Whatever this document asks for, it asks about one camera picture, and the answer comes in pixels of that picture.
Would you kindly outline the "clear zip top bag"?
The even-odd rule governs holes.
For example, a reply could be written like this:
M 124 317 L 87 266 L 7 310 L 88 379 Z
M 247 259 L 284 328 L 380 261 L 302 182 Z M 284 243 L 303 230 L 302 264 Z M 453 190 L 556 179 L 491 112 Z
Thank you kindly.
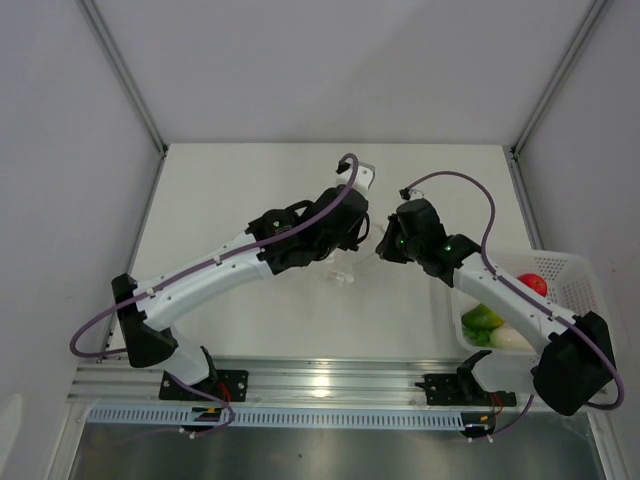
M 356 281 L 360 282 L 378 270 L 381 260 L 375 253 L 375 248 L 383 235 L 384 227 L 372 223 L 357 251 L 336 249 L 326 259 L 312 263 L 309 269 L 318 279 L 336 287 L 351 287 Z

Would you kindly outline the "red tomato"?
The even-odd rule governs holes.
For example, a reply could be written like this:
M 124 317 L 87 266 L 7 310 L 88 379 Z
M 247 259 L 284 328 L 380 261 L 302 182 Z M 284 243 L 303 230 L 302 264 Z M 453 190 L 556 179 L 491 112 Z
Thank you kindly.
M 543 277 L 534 273 L 525 273 L 517 277 L 517 279 L 534 291 L 536 294 L 546 297 L 548 294 L 548 285 Z

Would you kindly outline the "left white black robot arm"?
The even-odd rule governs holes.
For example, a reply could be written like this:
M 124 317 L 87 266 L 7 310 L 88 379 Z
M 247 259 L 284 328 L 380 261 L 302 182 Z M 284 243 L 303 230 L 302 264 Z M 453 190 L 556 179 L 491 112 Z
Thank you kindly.
M 131 367 L 159 367 L 197 400 L 216 390 L 218 374 L 207 349 L 174 327 L 201 304 L 246 283 L 358 249 L 368 220 L 368 192 L 338 185 L 315 200 L 270 209 L 232 241 L 183 271 L 137 281 L 115 277 L 111 289 Z

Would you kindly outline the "white radish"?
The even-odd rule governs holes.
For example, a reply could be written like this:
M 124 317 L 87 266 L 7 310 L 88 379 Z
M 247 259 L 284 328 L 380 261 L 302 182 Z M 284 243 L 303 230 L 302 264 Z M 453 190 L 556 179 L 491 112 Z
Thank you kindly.
M 489 336 L 490 346 L 510 351 L 533 351 L 533 347 L 516 329 L 504 324 L 494 329 Z

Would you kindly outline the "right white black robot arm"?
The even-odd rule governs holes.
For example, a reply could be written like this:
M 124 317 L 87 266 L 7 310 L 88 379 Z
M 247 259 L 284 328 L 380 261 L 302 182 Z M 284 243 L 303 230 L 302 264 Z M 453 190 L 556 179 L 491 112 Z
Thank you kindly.
M 571 416 L 609 383 L 618 407 L 624 388 L 615 365 L 606 321 L 594 312 L 578 315 L 526 288 L 492 262 L 468 237 L 446 233 L 425 199 L 401 204 L 388 218 L 376 248 L 393 263 L 416 263 L 436 278 L 477 300 L 529 343 L 528 354 L 481 350 L 459 367 L 458 395 L 479 403 L 491 392 L 536 395 L 555 412 Z

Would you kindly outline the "green leafy vegetable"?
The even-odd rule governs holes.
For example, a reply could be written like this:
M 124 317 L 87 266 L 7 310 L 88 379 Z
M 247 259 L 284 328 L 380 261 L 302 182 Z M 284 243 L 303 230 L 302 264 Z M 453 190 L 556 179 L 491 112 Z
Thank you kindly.
M 466 341 L 475 347 L 491 348 L 493 346 L 491 342 L 492 329 L 476 329 L 464 326 L 462 332 Z

